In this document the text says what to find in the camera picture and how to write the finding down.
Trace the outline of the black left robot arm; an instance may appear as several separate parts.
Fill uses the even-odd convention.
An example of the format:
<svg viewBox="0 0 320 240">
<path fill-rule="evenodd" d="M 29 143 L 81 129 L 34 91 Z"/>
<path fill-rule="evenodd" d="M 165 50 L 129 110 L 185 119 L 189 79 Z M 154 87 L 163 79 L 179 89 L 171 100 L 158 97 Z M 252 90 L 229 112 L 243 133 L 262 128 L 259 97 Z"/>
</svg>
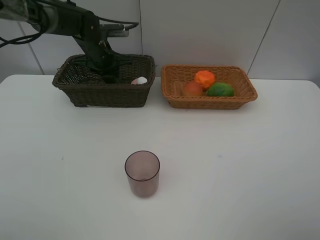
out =
<svg viewBox="0 0 320 240">
<path fill-rule="evenodd" d="M 2 0 L 0 17 L 26 22 L 37 31 L 11 40 L 2 38 L 1 47 L 27 44 L 43 34 L 69 36 L 84 52 L 72 61 L 76 66 L 116 76 L 121 66 L 132 63 L 132 57 L 112 50 L 108 38 L 127 37 L 137 22 L 104 19 L 70 0 Z"/>
</svg>

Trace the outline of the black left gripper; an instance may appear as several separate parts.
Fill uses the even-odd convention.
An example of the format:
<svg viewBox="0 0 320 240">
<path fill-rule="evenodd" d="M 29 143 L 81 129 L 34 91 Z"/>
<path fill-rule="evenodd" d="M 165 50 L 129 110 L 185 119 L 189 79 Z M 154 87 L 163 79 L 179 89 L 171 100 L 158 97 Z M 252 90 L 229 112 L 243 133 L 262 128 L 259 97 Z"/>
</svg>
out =
<svg viewBox="0 0 320 240">
<path fill-rule="evenodd" d="M 132 57 L 112 50 L 108 41 L 91 42 L 73 37 L 84 55 L 76 56 L 74 64 L 89 68 L 100 75 L 119 75 L 120 67 L 132 64 Z"/>
</svg>

